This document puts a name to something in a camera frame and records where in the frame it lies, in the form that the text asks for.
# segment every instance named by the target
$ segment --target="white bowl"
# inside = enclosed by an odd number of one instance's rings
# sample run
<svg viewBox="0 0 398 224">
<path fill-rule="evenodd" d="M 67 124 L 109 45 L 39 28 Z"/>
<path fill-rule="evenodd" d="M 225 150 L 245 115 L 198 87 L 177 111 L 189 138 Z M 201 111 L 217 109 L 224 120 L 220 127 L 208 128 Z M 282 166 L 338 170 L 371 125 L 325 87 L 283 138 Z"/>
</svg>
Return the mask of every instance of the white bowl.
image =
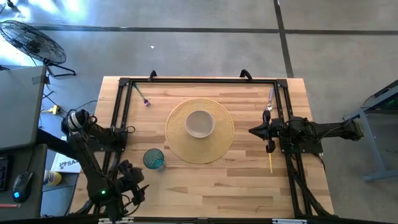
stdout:
<svg viewBox="0 0 398 224">
<path fill-rule="evenodd" d="M 185 120 L 185 129 L 195 138 L 207 137 L 214 130 L 213 116 L 206 111 L 194 111 Z"/>
</svg>

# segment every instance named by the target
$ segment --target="yellow pencil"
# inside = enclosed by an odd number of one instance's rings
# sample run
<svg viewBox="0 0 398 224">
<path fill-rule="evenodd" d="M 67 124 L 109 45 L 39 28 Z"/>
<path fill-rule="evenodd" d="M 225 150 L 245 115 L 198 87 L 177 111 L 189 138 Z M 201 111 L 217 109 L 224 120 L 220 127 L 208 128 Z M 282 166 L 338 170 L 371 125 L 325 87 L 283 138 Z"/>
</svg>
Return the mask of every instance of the yellow pencil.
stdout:
<svg viewBox="0 0 398 224">
<path fill-rule="evenodd" d="M 271 160 L 271 153 L 268 153 L 268 157 L 269 157 L 269 168 L 271 170 L 272 173 L 272 160 Z"/>
</svg>

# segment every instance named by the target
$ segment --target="fan stand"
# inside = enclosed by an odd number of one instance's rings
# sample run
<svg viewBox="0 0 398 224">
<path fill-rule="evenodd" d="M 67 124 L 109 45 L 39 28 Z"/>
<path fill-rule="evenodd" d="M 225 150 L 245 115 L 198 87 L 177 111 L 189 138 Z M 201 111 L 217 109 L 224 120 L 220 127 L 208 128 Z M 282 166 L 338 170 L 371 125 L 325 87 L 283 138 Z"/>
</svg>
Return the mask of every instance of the fan stand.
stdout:
<svg viewBox="0 0 398 224">
<path fill-rule="evenodd" d="M 76 75 L 76 72 L 75 72 L 74 70 L 69 69 L 69 68 L 65 68 L 65 67 L 60 66 L 60 65 L 56 65 L 56 64 L 50 62 L 48 59 L 44 59 L 43 64 L 44 64 L 45 66 L 47 66 L 47 70 L 49 71 L 49 74 L 50 74 L 52 77 L 64 77 L 64 76 L 69 76 L 69 75 L 73 75 L 73 76 Z M 64 70 L 68 70 L 68 71 L 70 71 L 70 72 L 72 72 L 72 73 L 65 73 L 65 74 L 54 75 L 54 73 L 53 73 L 53 72 L 51 71 L 51 69 L 50 69 L 50 66 L 55 66 L 55 67 L 58 67 L 58 68 L 62 68 L 62 69 L 64 69 Z"/>
</svg>

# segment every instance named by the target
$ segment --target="wooden table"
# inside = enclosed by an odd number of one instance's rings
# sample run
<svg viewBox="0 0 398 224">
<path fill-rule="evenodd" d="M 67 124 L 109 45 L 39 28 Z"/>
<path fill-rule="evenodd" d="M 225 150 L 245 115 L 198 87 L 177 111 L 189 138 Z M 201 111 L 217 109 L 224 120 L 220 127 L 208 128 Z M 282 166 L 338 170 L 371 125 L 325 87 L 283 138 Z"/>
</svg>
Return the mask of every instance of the wooden table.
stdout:
<svg viewBox="0 0 398 224">
<path fill-rule="evenodd" d="M 95 111 L 98 124 L 103 127 L 109 127 L 111 123 L 119 78 L 103 79 Z M 301 78 L 287 81 L 294 115 L 311 120 L 304 81 Z M 293 217 L 284 155 L 279 148 L 272 153 L 274 172 L 270 174 L 266 142 L 248 133 L 249 128 L 262 123 L 262 112 L 271 87 L 267 84 L 139 83 L 139 88 L 152 106 L 146 108 L 137 90 L 133 89 L 127 125 L 135 126 L 137 131 L 129 135 L 122 160 L 128 159 L 134 166 L 143 168 L 145 181 L 140 186 L 150 186 L 146 190 L 145 202 L 134 216 Z M 165 122 L 170 112 L 181 102 L 194 98 L 208 98 L 221 103 L 234 119 L 235 134 L 231 148 L 222 158 L 209 164 L 189 164 L 180 160 L 165 140 Z M 272 106 L 271 116 L 276 118 L 275 99 Z M 118 124 L 122 112 L 121 106 Z M 165 171 L 158 173 L 144 167 L 142 157 L 151 148 L 158 148 L 165 154 Z M 102 164 L 103 153 L 96 153 L 96 157 Z M 308 187 L 323 207 L 333 213 L 319 158 L 304 154 L 303 164 Z M 77 211 L 88 200 L 86 184 L 86 177 L 81 173 L 71 212 Z M 304 211 L 301 190 L 297 192 L 300 208 Z"/>
</svg>

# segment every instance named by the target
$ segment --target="gray floor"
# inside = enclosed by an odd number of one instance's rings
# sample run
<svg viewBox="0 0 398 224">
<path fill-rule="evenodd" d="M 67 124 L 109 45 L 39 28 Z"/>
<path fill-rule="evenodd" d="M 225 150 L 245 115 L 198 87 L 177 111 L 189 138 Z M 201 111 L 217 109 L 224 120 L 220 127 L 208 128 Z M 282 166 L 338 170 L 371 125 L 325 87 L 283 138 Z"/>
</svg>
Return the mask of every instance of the gray floor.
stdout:
<svg viewBox="0 0 398 224">
<path fill-rule="evenodd" d="M 100 0 L 14 2 L 20 12 L 6 7 L 0 21 L 117 27 L 277 28 L 271 0 L 119 0 L 117 5 L 115 1 Z M 394 0 L 279 2 L 287 29 L 398 29 L 398 1 Z M 46 93 L 54 90 L 51 98 L 66 110 L 95 100 L 105 75 L 149 75 L 156 70 L 162 76 L 235 77 L 246 68 L 255 77 L 286 77 L 278 34 L 45 33 L 65 49 L 68 58 L 63 65 L 78 73 L 76 77 L 52 78 L 50 89 L 45 89 Z M 369 95 L 397 79 L 397 41 L 398 36 L 287 35 L 294 75 L 305 80 L 314 120 L 339 121 L 361 106 Z M 1 65 L 34 65 L 28 56 L 2 39 L 0 48 Z M 42 108 L 51 106 L 45 100 Z M 90 112 L 94 108 L 95 103 L 85 107 Z M 62 135 L 60 118 L 46 114 L 42 123 L 46 131 Z M 370 184 L 362 181 L 363 175 L 376 170 L 366 140 L 324 139 L 322 143 L 335 213 L 345 218 L 398 222 L 398 178 Z M 386 156 L 390 161 L 398 160 L 397 154 Z M 49 153 L 48 166 L 52 159 L 53 154 Z M 74 182 L 75 177 L 67 177 L 62 187 Z M 50 191 L 44 193 L 42 213 L 63 215 L 72 187 L 45 190 Z"/>
</svg>

